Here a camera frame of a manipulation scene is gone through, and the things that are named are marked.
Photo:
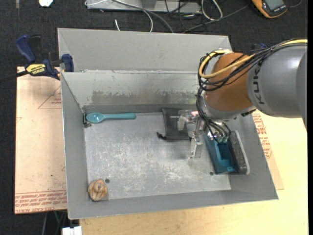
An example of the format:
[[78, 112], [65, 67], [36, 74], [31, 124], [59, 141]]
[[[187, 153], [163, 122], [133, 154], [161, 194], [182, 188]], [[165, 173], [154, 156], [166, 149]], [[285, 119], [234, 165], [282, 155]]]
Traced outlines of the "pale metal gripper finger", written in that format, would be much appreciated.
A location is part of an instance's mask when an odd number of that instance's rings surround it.
[[198, 144], [198, 143], [192, 144], [188, 157], [190, 159], [200, 158], [201, 157], [201, 153], [202, 153], [202, 148], [203, 148], [203, 144], [202, 143], [200, 143], [200, 144]]
[[178, 130], [194, 131], [196, 128], [196, 111], [179, 110], [178, 111]]

